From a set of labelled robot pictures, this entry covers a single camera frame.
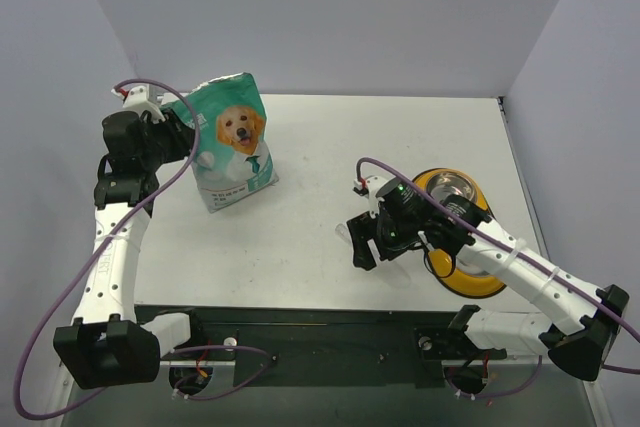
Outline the green white dog food bag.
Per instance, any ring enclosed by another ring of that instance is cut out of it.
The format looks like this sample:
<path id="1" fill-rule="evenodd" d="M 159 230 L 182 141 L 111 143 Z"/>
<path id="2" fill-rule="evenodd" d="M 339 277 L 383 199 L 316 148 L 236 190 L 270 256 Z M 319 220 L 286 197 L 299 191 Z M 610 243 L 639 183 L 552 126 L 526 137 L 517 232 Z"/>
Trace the green white dog food bag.
<path id="1" fill-rule="evenodd" d="M 192 171 L 200 196 L 211 213 L 278 181 L 265 141 L 267 114 L 254 77 L 238 73 L 200 84 L 186 99 L 190 112 L 172 94 L 163 105 L 182 122 L 200 128 Z"/>

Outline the clear plastic scoop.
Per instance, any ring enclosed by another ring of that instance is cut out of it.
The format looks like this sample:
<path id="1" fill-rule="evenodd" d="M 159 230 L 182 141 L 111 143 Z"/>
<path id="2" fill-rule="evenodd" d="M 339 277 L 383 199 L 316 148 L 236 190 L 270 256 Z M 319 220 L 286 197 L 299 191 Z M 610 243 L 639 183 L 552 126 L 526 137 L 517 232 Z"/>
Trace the clear plastic scoop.
<path id="1" fill-rule="evenodd" d="M 344 223 L 336 225 L 335 233 L 349 247 L 353 247 L 351 235 Z M 375 261 L 375 267 L 367 271 L 368 275 L 395 289 L 409 288 L 411 277 L 403 266 L 396 260 L 381 260 L 373 241 L 369 241 L 369 247 Z"/>

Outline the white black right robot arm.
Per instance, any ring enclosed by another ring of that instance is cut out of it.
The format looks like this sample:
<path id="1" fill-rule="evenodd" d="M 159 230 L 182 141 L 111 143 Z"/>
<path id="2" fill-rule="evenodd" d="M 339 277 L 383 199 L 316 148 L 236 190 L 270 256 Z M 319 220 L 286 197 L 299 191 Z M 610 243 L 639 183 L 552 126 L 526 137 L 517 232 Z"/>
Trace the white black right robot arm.
<path id="1" fill-rule="evenodd" d="M 597 379 L 629 302 L 625 290 L 567 273 L 456 191 L 435 200 L 398 177 L 380 176 L 355 181 L 354 191 L 368 202 L 366 212 L 347 222 L 356 267 L 371 270 L 408 250 L 442 251 L 455 264 L 497 278 L 536 307 L 529 314 L 461 309 L 446 333 L 453 353 L 545 355 L 572 377 Z"/>

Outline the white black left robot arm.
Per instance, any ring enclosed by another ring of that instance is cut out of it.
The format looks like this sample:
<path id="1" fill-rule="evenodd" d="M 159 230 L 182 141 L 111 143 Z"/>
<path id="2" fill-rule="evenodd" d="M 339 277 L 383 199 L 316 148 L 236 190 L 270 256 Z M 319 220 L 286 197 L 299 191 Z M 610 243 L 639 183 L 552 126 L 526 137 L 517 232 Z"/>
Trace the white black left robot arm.
<path id="1" fill-rule="evenodd" d="M 53 347 L 76 384 L 95 389 L 153 381 L 161 359 L 177 352 L 192 359 L 204 331 L 184 312 L 139 324 L 134 290 L 141 245 L 161 188 L 159 168 L 191 152 L 195 132 L 170 109 L 122 111 L 102 122 L 107 147 L 94 188 L 94 254 L 70 325 L 56 329 Z"/>

